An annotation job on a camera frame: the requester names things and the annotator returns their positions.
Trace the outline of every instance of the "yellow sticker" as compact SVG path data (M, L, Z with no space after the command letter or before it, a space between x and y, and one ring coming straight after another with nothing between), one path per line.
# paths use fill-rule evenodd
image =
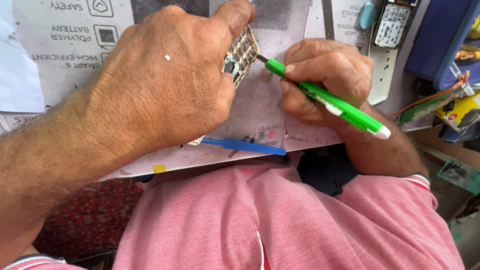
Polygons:
M153 173L166 172L165 164L153 165Z

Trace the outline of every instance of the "red polka dot fabric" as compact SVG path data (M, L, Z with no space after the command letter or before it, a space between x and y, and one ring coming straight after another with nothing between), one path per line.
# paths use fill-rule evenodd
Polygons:
M35 248L71 261L118 247L142 193L134 178L96 183L78 192L47 217Z

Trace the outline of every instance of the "green utility knife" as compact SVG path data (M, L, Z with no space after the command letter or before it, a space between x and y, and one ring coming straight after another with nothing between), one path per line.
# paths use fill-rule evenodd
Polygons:
M281 78L284 77L283 71L285 66L277 60L267 58L259 55L257 57L260 61L265 63L265 68L277 74ZM382 123L366 115L359 109L341 100L337 96L321 88L312 82L295 82L299 88L312 99L325 105L326 109L336 116L340 116L345 121L364 130L373 136L386 140L390 137L390 130Z

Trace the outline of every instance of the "blue container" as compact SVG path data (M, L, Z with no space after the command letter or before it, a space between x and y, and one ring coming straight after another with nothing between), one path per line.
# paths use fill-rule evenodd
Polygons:
M432 0L417 34L405 72L433 81L442 91L457 82L450 65L463 43L480 47L480 40L464 42L480 12L480 0ZM480 83L480 60L456 62L462 73L470 70L468 82Z

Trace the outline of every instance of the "light blue plastic piece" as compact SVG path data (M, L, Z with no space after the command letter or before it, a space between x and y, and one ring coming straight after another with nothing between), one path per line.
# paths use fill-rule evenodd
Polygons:
M377 20L377 8L370 2L366 2L360 12L357 30L361 31L372 26Z
M251 151L257 153L265 153L265 154L275 154L284 156L287 152L285 149L276 148L272 146L266 145L259 145L250 142L244 142L234 139L225 139L225 140L215 140L215 139L207 139L204 138L202 140L204 144L211 144L211 145L220 145L226 149L236 149L236 150L243 150L243 151Z

